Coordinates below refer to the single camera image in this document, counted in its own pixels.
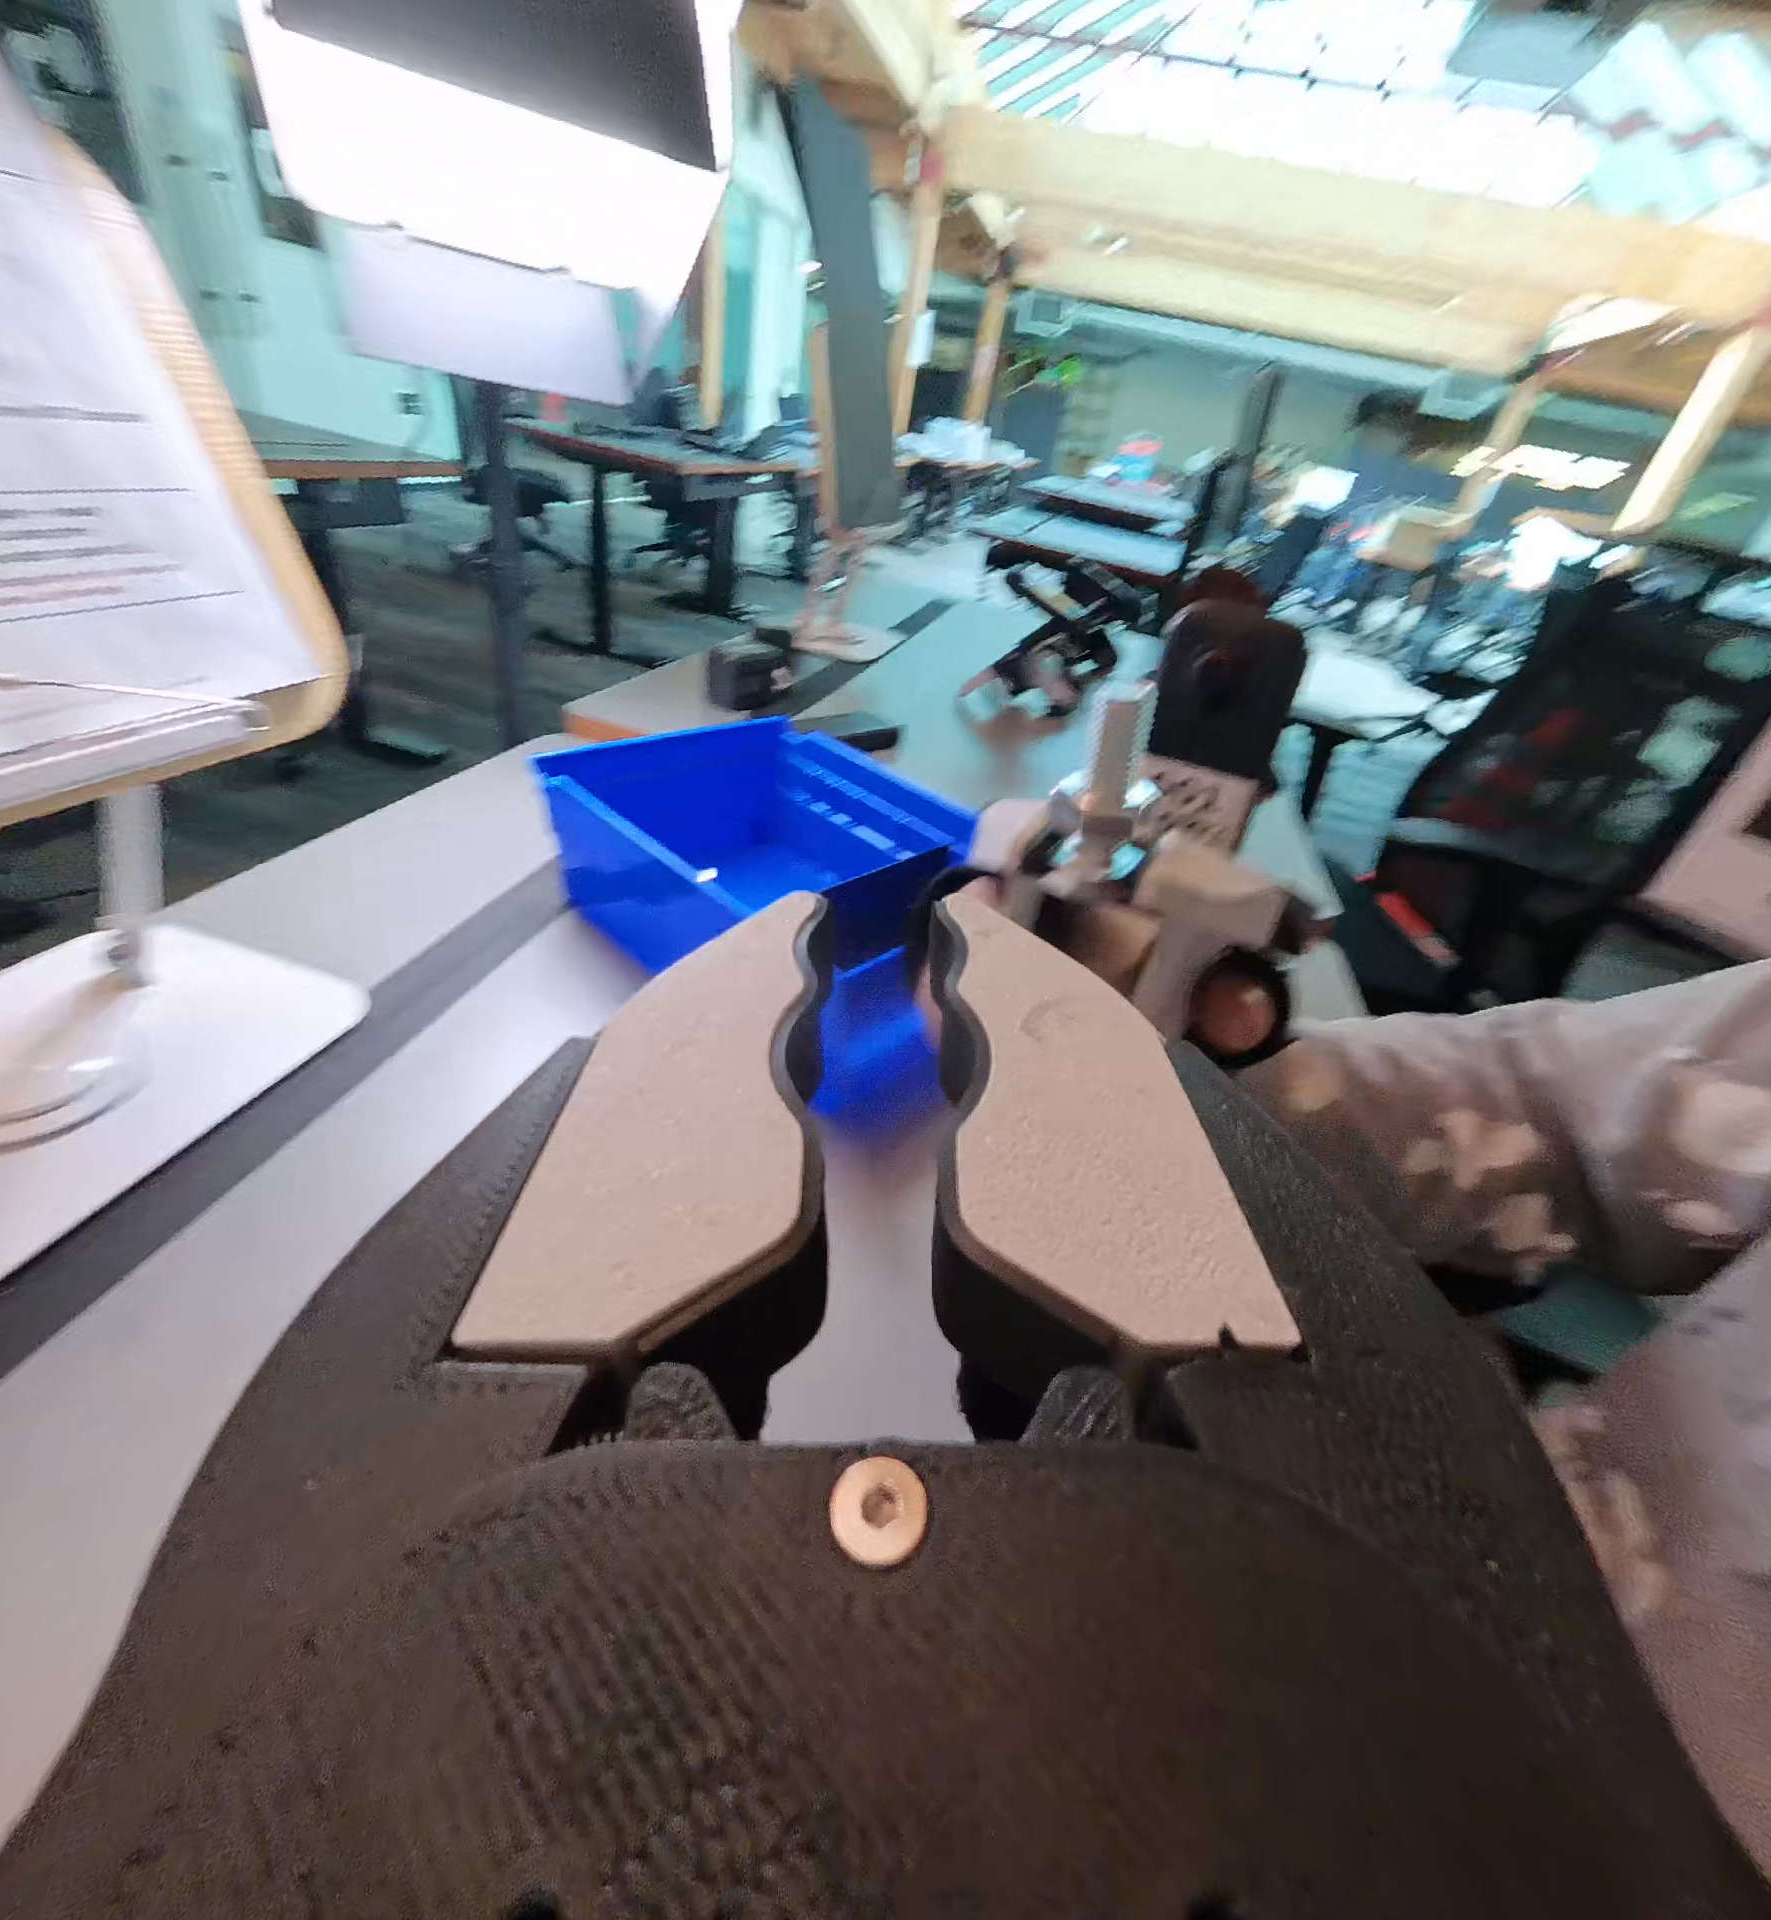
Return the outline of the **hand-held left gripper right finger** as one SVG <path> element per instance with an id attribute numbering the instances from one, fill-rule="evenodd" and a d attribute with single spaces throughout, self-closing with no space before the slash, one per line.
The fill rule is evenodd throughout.
<path id="1" fill-rule="evenodd" d="M 932 906 L 924 978 L 949 1101 L 932 1306 L 960 1355 L 1291 1357 L 1300 1324 L 1144 1015 L 970 894 Z"/>

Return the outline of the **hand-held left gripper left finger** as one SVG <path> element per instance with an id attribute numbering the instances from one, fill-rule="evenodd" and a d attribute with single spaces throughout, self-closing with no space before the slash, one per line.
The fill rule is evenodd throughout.
<path id="1" fill-rule="evenodd" d="M 605 1027 L 449 1344 L 466 1362 L 768 1379 L 825 1318 L 830 909 L 794 891 L 647 982 Z"/>

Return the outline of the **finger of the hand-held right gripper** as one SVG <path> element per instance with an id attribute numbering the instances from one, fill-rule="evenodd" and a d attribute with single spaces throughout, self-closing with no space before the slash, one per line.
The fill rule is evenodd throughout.
<path id="1" fill-rule="evenodd" d="M 1151 852 L 1128 904 L 1215 947 L 1279 949 L 1288 921 L 1288 887 L 1227 852 Z"/>
<path id="2" fill-rule="evenodd" d="M 971 831 L 964 894 L 1030 933 L 1096 933 L 1091 895 L 1072 877 L 1078 829 L 1065 799 L 987 803 Z"/>

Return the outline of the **silver hex bolt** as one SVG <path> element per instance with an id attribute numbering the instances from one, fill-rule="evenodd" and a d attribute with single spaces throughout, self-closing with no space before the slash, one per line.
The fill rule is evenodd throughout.
<path id="1" fill-rule="evenodd" d="M 1111 684 L 1094 701 L 1076 854 L 1080 872 L 1094 879 L 1116 872 L 1153 806 L 1156 790 L 1143 778 L 1143 755 L 1154 707 L 1156 687 L 1147 680 Z"/>

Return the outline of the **blue plastic bin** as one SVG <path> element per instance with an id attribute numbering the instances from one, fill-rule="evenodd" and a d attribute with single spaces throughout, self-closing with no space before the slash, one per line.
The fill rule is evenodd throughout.
<path id="1" fill-rule="evenodd" d="M 924 890 L 962 866 L 978 817 L 783 718 L 537 753 L 562 894 L 662 974 L 770 904 L 827 901 L 832 983 L 815 1111 L 898 1139 L 943 1101 L 905 938 Z"/>

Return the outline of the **person's right forearm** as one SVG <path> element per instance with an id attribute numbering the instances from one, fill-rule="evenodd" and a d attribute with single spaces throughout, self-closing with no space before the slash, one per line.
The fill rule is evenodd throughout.
<path id="1" fill-rule="evenodd" d="M 1305 1020 L 1237 1084 L 1424 1266 L 1771 1306 L 1771 957 L 1600 1002 Z"/>

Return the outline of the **spare black gripper tool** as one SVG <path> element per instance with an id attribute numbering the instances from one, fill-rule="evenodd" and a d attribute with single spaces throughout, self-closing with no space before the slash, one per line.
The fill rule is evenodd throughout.
<path id="1" fill-rule="evenodd" d="M 1038 698 L 1046 718 L 1080 710 L 1087 692 L 1112 677 L 1114 635 L 1133 630 L 1143 613 L 1137 587 L 1098 564 L 1070 564 L 1048 578 L 1040 564 L 994 548 L 1006 587 L 1040 621 L 1016 644 L 960 685 L 960 701 L 994 694 L 1006 704 Z"/>

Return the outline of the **wooden clipboard stand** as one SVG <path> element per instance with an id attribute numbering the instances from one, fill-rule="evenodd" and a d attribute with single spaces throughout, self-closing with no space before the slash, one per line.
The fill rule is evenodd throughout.
<path id="1" fill-rule="evenodd" d="M 854 531 L 825 522 L 825 541 L 809 566 L 805 594 L 791 626 L 795 654 L 866 666 L 898 648 L 898 633 L 853 617 L 853 598 L 873 553 L 889 545 L 900 529 L 900 518 Z"/>

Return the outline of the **small black box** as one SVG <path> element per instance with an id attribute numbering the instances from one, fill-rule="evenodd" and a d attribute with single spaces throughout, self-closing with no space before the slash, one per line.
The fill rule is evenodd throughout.
<path id="1" fill-rule="evenodd" d="M 785 626 L 753 626 L 707 654 L 707 704 L 734 715 L 785 708 L 797 687 L 797 661 Z"/>

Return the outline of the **black mesh chair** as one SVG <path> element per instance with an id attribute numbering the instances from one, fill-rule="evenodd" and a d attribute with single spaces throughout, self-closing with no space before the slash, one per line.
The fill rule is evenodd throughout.
<path id="1" fill-rule="evenodd" d="M 1546 595 L 1343 890 L 1372 1015 L 1554 995 L 1771 721 L 1771 561 L 1691 541 Z"/>

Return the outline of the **document stand with paper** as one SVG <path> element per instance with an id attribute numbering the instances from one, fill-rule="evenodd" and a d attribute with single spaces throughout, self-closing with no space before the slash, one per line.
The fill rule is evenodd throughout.
<path id="1" fill-rule="evenodd" d="M 210 376 L 186 380 L 186 395 L 203 409 L 221 394 L 248 443 L 203 355 Z M 253 445 L 252 457 L 275 499 Z M 342 1039 L 369 1009 L 369 995 L 337 976 L 157 921 L 163 786 L 299 740 L 333 721 L 344 695 L 341 626 L 275 507 L 270 553 L 299 610 L 318 617 L 327 680 L 264 699 L 247 743 L 0 808 L 4 829 L 90 803 L 97 839 L 93 929 L 0 969 L 0 1283 Z"/>

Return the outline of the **black legged desk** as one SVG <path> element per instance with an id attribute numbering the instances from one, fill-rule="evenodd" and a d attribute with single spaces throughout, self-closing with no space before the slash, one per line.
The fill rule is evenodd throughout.
<path id="1" fill-rule="evenodd" d="M 526 418 L 515 418 L 511 429 L 524 445 L 583 468 L 591 481 L 587 628 L 583 637 L 560 637 L 558 644 L 563 651 L 627 666 L 659 664 L 659 657 L 625 654 L 616 644 L 608 513 L 608 483 L 616 475 L 656 485 L 676 508 L 697 518 L 704 535 L 704 583 L 674 594 L 674 606 L 718 621 L 753 618 L 751 606 L 738 594 L 738 513 L 753 497 L 773 493 L 795 502 L 801 485 L 813 480 L 810 468 L 801 468 L 795 460 L 748 460 L 715 446 L 689 445 L 662 431 L 628 437 Z"/>

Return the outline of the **person's grey mottled hoodie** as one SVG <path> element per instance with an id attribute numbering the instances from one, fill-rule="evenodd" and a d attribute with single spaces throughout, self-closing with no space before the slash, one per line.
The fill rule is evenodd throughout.
<path id="1" fill-rule="evenodd" d="M 1771 1231 L 1534 1428 L 1679 1742 L 1771 1882 Z"/>

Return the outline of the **white softbox light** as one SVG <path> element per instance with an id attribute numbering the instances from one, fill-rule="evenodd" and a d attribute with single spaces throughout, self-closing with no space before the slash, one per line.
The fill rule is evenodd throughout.
<path id="1" fill-rule="evenodd" d="M 728 184 L 737 2 L 253 2 L 286 186 L 348 344 L 466 382 L 498 731 L 529 736 L 515 391 L 625 405 Z"/>

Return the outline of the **printed paper sheet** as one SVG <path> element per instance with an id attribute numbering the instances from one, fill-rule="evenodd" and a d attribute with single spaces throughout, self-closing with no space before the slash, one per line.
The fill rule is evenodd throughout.
<path id="1" fill-rule="evenodd" d="M 0 808 L 247 743 L 318 617 L 147 228 L 0 53 Z"/>

